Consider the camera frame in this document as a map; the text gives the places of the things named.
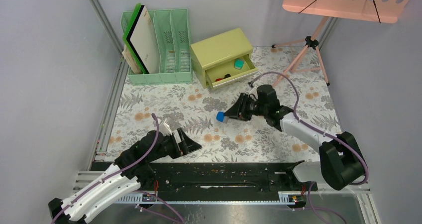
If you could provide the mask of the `small blue cap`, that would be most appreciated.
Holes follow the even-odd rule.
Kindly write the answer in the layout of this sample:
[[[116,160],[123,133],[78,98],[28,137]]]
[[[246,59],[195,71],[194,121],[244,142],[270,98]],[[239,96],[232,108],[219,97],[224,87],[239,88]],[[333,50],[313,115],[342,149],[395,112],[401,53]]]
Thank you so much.
[[[228,119],[229,117],[227,117],[224,112],[218,112],[216,115],[216,120],[219,122],[227,123]]]

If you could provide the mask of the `red black stamp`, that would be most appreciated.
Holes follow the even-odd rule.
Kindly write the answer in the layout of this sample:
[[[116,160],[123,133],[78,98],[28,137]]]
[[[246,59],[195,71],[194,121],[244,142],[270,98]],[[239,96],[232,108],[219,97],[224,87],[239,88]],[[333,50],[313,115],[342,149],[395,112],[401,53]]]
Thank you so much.
[[[218,81],[221,81],[221,80],[223,80],[223,79],[230,78],[230,77],[231,77],[231,74],[226,74],[224,77],[217,78],[217,79],[215,80],[215,82],[218,82]]]

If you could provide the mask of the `green cube block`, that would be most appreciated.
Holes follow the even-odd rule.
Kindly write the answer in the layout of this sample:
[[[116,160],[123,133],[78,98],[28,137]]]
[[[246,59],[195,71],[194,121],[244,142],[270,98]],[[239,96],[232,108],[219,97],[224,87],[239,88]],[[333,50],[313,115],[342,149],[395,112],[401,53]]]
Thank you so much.
[[[243,68],[245,61],[242,59],[236,59],[234,62],[234,68],[240,70]]]

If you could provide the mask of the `yellow-green drawer cabinet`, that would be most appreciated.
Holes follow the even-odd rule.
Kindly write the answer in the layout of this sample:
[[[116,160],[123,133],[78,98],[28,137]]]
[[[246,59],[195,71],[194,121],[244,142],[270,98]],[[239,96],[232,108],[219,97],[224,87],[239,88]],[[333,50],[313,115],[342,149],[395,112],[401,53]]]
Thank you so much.
[[[192,69],[203,88],[221,88],[258,72],[251,61],[253,47],[241,28],[215,35],[190,45]],[[236,59],[245,61],[242,69],[234,68]],[[230,78],[215,82],[231,74]]]

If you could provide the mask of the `white perforated board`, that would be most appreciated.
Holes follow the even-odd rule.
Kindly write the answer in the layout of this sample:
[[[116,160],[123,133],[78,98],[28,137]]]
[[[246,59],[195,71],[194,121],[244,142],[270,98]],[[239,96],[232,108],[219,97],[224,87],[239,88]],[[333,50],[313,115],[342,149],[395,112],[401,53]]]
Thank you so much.
[[[158,73],[160,68],[160,53],[156,32],[153,19],[145,5],[135,27],[131,41],[149,74]]]

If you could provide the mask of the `green clip file folder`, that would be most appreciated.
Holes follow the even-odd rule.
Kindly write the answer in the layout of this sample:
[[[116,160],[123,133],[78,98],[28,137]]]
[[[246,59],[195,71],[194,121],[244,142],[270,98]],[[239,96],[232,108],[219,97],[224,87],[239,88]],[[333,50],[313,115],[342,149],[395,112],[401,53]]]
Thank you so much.
[[[136,51],[136,48],[133,42],[131,41],[131,38],[134,34],[135,27],[138,23],[139,17],[143,9],[144,9],[144,5],[142,5],[141,3],[138,3],[135,5],[131,15],[127,17],[128,20],[126,21],[126,28],[123,34],[123,40],[128,50],[130,51],[135,64],[138,66],[138,69],[141,71],[141,73],[149,74],[146,66],[144,65],[142,59],[140,58],[138,52]]]

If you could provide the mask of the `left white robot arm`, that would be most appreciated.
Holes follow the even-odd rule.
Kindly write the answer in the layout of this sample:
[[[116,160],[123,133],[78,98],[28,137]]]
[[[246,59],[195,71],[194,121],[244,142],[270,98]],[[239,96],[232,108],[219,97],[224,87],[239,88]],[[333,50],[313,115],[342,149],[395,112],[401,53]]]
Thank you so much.
[[[52,199],[48,204],[52,223],[87,224],[121,197],[154,188],[157,181],[151,162],[166,156],[177,159],[202,148],[182,128],[177,133],[179,141],[173,133],[148,132],[83,189],[65,199]]]

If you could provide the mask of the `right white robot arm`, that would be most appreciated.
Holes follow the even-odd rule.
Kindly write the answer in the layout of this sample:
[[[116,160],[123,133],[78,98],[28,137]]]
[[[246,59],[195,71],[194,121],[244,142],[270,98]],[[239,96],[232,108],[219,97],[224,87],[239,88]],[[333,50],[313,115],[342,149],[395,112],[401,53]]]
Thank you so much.
[[[216,119],[249,121],[263,117],[270,127],[299,139],[319,154],[319,161],[300,161],[285,177],[288,188],[298,190],[305,183],[320,182],[335,190],[365,181],[367,167],[354,136],[349,132],[331,135],[306,124],[293,109],[283,106],[271,85],[261,85],[252,94],[241,93],[235,104]]]

